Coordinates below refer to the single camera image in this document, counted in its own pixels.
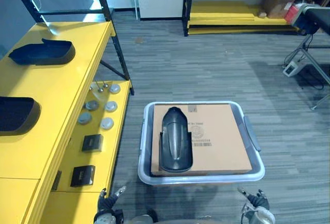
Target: metal stand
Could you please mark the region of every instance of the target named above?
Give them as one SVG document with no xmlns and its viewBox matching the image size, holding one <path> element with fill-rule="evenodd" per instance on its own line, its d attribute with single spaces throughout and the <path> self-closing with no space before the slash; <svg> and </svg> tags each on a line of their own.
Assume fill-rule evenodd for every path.
<svg viewBox="0 0 330 224">
<path fill-rule="evenodd" d="M 312 63 L 312 65 L 315 67 L 315 69 L 320 73 L 320 75 L 326 80 L 326 82 L 330 85 L 330 77 L 327 75 L 321 68 L 321 66 L 318 64 L 318 62 L 314 59 L 314 57 L 311 56 L 311 54 L 308 52 L 308 49 L 330 49 L 330 46 L 328 45 L 311 45 L 306 46 L 306 43 L 309 39 L 312 38 L 312 35 L 308 35 L 305 37 L 305 39 L 299 44 L 297 49 L 295 49 L 291 56 L 288 57 L 287 64 L 289 64 L 294 57 L 297 55 L 299 51 L 301 51 L 304 56 L 306 56 L 307 59 Z M 320 105 L 322 102 L 324 102 L 329 97 L 329 94 L 325 97 L 323 97 L 321 100 L 319 100 L 315 106 L 311 107 L 311 110 L 315 110 L 318 105 Z"/>
<path fill-rule="evenodd" d="M 323 103 L 326 99 L 328 99 L 330 97 L 330 94 L 328 94 L 327 96 L 323 97 L 322 99 L 320 99 L 316 105 L 314 105 L 313 107 L 311 107 L 311 110 L 315 110 L 321 103 Z"/>
<path fill-rule="evenodd" d="M 21 0 L 21 1 L 23 2 L 26 9 L 31 14 L 31 16 L 33 17 L 33 19 L 35 20 L 36 23 L 42 23 L 42 22 L 45 21 L 44 18 L 43 18 L 43 15 L 101 13 L 101 14 L 104 15 L 104 18 L 107 22 L 111 21 L 112 24 L 113 24 L 107 0 L 99 0 L 99 2 L 101 4 L 101 9 L 97 9 L 97 10 L 78 9 L 78 10 L 55 10 L 55 11 L 39 11 L 36 8 L 36 6 L 33 4 L 32 0 Z M 101 60 L 100 63 L 102 65 L 104 65 L 105 67 L 107 67 L 108 69 L 110 69 L 115 74 L 119 75 L 120 77 L 124 78 L 127 81 L 130 81 L 130 76 L 129 76 L 129 73 L 128 73 L 128 69 L 127 69 L 127 66 L 126 66 L 126 62 L 125 62 L 125 59 L 124 59 L 122 49 L 120 48 L 119 40 L 118 40 L 117 33 L 116 33 L 115 28 L 114 28 L 114 25 L 113 25 L 113 29 L 114 29 L 114 32 L 115 32 L 115 36 L 112 37 L 112 42 L 113 42 L 113 45 L 116 49 L 116 52 L 117 52 L 117 55 L 118 55 L 118 58 L 119 58 L 119 62 L 120 62 L 120 65 L 122 67 L 122 70 L 123 70 L 124 74 L 120 73 L 118 70 L 116 70 L 115 68 L 110 66 L 108 63 L 104 62 L 103 60 Z M 131 84 L 131 88 L 130 88 L 130 93 L 132 95 L 134 95 L 134 89 L 133 89 L 132 84 Z"/>
<path fill-rule="evenodd" d="M 188 21 L 190 19 L 191 4 L 192 0 L 184 0 L 184 6 L 182 8 L 182 24 L 185 37 L 188 36 Z"/>
</svg>

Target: yellow shelving unit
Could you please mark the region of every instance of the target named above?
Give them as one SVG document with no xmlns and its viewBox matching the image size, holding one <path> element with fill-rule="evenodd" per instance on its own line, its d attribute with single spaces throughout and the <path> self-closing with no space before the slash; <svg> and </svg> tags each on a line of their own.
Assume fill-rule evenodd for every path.
<svg viewBox="0 0 330 224">
<path fill-rule="evenodd" d="M 259 6 L 244 2 L 193 2 L 189 25 L 287 25 L 284 19 L 258 17 Z"/>
<path fill-rule="evenodd" d="M 39 120 L 28 133 L 0 137 L 0 180 L 35 181 L 35 187 L 24 189 L 29 199 L 19 223 L 37 223 L 40 219 L 112 28 L 111 22 L 38 23 L 13 49 L 41 43 L 42 38 L 68 40 L 75 47 L 72 61 L 64 65 L 22 66 L 8 57 L 10 52 L 0 60 L 0 95 L 31 97 L 41 106 Z M 7 191 L 0 184 L 3 204 L 12 201 L 3 197 Z M 0 223 L 17 223 L 15 219 L 14 215 L 0 215 Z"/>
<path fill-rule="evenodd" d="M 121 130 L 124 122 L 126 105 L 129 95 L 130 81 L 106 82 L 118 84 L 121 88 L 117 94 L 110 94 L 107 89 L 98 92 L 95 83 L 92 90 L 88 92 L 85 102 L 96 100 L 99 107 L 90 111 L 92 121 L 86 125 L 76 124 L 68 143 L 63 160 L 59 169 L 61 176 L 56 191 L 49 195 L 41 223 L 63 223 L 63 224 L 89 224 L 96 214 L 97 199 L 103 188 L 110 190 L 111 179 L 117 157 L 117 150 L 121 137 Z M 104 107 L 108 101 L 115 101 L 117 110 L 108 113 Z M 105 117 L 111 117 L 114 126 L 110 130 L 100 128 L 100 122 Z M 82 152 L 81 148 L 85 135 L 101 134 L 103 145 L 101 152 Z M 73 168 L 77 166 L 95 166 L 93 185 L 83 187 L 71 187 Z"/>
<path fill-rule="evenodd" d="M 259 6 L 248 6 L 243 2 L 220 2 L 185 0 L 184 32 L 188 34 L 285 31 L 294 30 L 284 19 L 259 18 Z"/>
<path fill-rule="evenodd" d="M 229 33 L 255 33 L 255 32 L 276 32 L 276 31 L 296 31 L 294 27 L 284 25 L 226 25 L 217 27 L 189 28 L 190 35 L 198 34 L 229 34 Z"/>
</svg>

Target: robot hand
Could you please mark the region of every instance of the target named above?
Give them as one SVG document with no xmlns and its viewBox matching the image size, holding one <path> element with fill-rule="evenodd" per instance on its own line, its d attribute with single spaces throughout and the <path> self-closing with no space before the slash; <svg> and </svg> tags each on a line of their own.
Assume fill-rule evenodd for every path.
<svg viewBox="0 0 330 224">
<path fill-rule="evenodd" d="M 268 199 L 261 189 L 256 196 L 251 195 L 243 188 L 238 188 L 238 191 L 249 201 L 242 209 L 241 223 L 245 216 L 249 219 L 250 224 L 275 224 L 275 217 L 269 211 L 270 207 Z"/>
<path fill-rule="evenodd" d="M 122 223 L 122 220 L 115 218 L 120 217 L 120 219 L 123 219 L 122 211 L 113 211 L 112 207 L 125 190 L 126 186 L 123 186 L 107 198 L 105 198 L 107 195 L 106 188 L 101 190 L 98 196 L 97 214 L 94 216 L 94 223 Z"/>
<path fill-rule="evenodd" d="M 238 188 L 238 191 L 241 192 L 253 205 L 253 207 L 264 207 L 266 210 L 269 210 L 269 202 L 265 193 L 259 189 L 256 196 L 249 194 L 243 188 Z"/>
</svg>

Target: barcode label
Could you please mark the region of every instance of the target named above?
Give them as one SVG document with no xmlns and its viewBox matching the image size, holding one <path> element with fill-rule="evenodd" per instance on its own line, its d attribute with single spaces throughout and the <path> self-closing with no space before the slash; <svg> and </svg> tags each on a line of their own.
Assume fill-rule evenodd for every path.
<svg viewBox="0 0 330 224">
<path fill-rule="evenodd" d="M 193 146 L 194 147 L 211 147 L 212 142 L 194 142 Z"/>
</svg>

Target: red object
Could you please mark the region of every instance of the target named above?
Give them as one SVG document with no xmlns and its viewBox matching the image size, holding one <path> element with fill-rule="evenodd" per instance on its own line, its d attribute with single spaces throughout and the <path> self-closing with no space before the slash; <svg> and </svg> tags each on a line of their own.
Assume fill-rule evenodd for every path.
<svg viewBox="0 0 330 224">
<path fill-rule="evenodd" d="M 294 4 L 289 8 L 287 14 L 284 17 L 287 23 L 292 24 L 292 20 L 297 15 L 298 11 L 299 8 L 297 8 Z"/>
</svg>

